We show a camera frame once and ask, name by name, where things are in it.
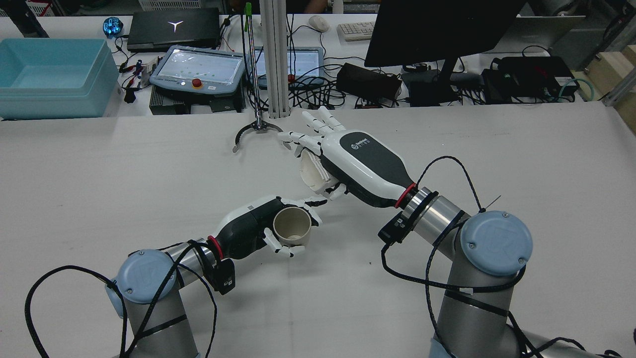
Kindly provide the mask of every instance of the monitor stand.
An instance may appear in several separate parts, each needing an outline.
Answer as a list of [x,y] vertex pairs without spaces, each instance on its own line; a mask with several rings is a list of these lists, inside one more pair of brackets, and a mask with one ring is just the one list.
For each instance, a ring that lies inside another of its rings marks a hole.
[[433,69],[423,74],[422,79],[409,86],[411,107],[439,106],[459,99],[450,86],[450,77],[457,64],[458,57],[444,60],[441,71]]

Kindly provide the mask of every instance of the laptop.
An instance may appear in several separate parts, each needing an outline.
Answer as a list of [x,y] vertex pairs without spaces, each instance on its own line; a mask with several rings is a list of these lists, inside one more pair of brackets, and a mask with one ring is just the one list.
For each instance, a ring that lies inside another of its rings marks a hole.
[[219,10],[140,11],[132,16],[128,51],[166,52],[172,45],[216,48],[220,40]]
[[[256,73],[258,87],[267,89],[265,55],[262,47],[256,47]],[[289,87],[294,90],[308,90],[324,85],[323,66],[324,52],[321,47],[294,47],[287,49],[287,74],[296,76],[296,80]]]
[[[516,17],[497,46],[488,54],[521,52],[530,45],[550,48],[585,16]],[[524,52],[542,52],[539,47],[530,47]]]

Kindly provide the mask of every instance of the black laptop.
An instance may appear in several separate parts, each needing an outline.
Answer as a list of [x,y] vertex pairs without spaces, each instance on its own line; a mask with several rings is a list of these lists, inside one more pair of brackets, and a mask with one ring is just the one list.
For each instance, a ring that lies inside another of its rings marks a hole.
[[216,48],[219,10],[141,11],[132,16],[128,51],[166,52],[172,45]]

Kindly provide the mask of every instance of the person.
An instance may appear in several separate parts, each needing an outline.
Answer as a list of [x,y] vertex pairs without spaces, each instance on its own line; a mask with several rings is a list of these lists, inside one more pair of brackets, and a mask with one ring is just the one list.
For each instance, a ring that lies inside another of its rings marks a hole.
[[[242,13],[246,0],[230,0],[230,7],[233,11]],[[253,0],[252,12],[260,13],[258,0]],[[287,0],[287,13],[323,13],[327,8],[327,0]]]

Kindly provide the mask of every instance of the laptop logo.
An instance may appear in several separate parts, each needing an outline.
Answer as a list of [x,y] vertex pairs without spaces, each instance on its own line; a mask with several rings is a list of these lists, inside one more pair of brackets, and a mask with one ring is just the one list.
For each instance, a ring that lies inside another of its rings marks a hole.
[[169,22],[169,21],[168,21],[168,24],[170,24],[170,25],[174,26],[174,32],[176,33],[176,32],[177,32],[177,26],[178,26],[180,23],[182,23],[182,22],[183,22],[183,21],[179,21],[179,22]]

